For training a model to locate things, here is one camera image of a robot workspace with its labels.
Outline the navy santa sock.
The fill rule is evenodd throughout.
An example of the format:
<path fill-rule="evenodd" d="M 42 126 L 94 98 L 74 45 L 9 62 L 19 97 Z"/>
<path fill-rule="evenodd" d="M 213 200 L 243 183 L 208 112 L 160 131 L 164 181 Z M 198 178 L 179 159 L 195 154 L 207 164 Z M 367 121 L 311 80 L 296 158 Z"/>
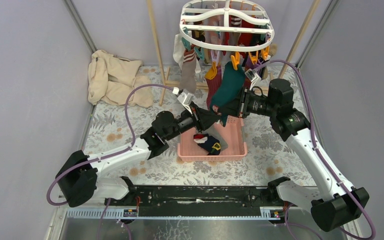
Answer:
<path fill-rule="evenodd" d="M 208 156 L 218 156 L 221 153 L 220 141 L 208 133 L 193 135 L 193 141 L 202 149 L 207 151 Z"/>

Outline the teal green sock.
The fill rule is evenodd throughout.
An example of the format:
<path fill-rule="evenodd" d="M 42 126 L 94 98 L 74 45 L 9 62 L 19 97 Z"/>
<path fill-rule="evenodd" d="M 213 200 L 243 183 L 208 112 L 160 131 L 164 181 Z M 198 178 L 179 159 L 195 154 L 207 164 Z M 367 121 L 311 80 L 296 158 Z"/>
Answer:
<path fill-rule="evenodd" d="M 221 85 L 212 96 L 209 105 L 212 112 L 221 115 L 220 124 L 223 127 L 227 124 L 228 115 L 221 113 L 220 108 L 236 98 L 244 85 L 245 79 L 246 75 L 240 64 L 236 65 L 236 69 L 231 61 L 225 64 Z"/>

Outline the grey sock with stripes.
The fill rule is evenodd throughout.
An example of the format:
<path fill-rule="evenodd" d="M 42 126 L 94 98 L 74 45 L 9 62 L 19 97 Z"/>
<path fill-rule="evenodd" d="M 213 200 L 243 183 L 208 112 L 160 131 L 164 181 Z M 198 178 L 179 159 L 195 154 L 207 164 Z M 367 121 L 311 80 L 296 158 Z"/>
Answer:
<path fill-rule="evenodd" d="M 228 149 L 229 144 L 227 143 L 226 139 L 219 133 L 219 131 L 214 126 L 210 127 L 207 130 L 207 133 L 213 136 L 215 139 L 219 140 L 221 145 L 221 152 Z"/>

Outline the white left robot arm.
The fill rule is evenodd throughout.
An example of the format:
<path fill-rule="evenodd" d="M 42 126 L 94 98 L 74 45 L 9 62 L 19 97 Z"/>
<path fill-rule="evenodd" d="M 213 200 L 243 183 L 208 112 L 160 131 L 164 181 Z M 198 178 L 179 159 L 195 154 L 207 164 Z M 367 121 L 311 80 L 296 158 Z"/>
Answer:
<path fill-rule="evenodd" d="M 191 105 L 178 117 L 170 111 L 159 112 L 155 120 L 132 143 L 97 154 L 73 152 L 55 176 L 65 204 L 79 207 L 92 199 L 114 199 L 128 206 L 135 200 L 135 186 L 128 177 L 107 178 L 110 172 L 133 162 L 161 155 L 169 148 L 168 141 L 196 129 L 204 131 L 220 120 L 220 115 Z"/>

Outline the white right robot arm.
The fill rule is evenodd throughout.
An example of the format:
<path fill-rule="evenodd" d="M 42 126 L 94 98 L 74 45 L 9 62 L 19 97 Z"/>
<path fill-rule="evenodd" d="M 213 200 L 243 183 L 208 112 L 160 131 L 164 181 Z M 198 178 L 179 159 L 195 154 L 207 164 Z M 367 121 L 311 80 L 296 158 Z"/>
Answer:
<path fill-rule="evenodd" d="M 250 114 L 269 117 L 272 129 L 299 156 L 318 190 L 280 177 L 268 183 L 267 201 L 273 206 L 292 203 L 311 213 L 321 230 L 330 232 L 359 218 L 370 196 L 363 187 L 355 188 L 334 166 L 311 132 L 309 120 L 293 107 L 293 96 L 290 82 L 277 78 L 270 81 L 268 95 L 242 88 L 231 102 L 215 104 L 212 110 L 243 119 Z"/>

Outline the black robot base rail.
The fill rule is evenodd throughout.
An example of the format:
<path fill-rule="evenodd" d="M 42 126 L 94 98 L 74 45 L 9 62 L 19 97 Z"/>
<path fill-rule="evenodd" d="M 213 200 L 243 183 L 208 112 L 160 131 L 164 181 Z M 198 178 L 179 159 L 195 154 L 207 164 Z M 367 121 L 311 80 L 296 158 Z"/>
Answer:
<path fill-rule="evenodd" d="M 137 185 L 122 199 L 105 199 L 129 207 L 127 219 L 285 220 L 285 204 L 261 186 Z"/>

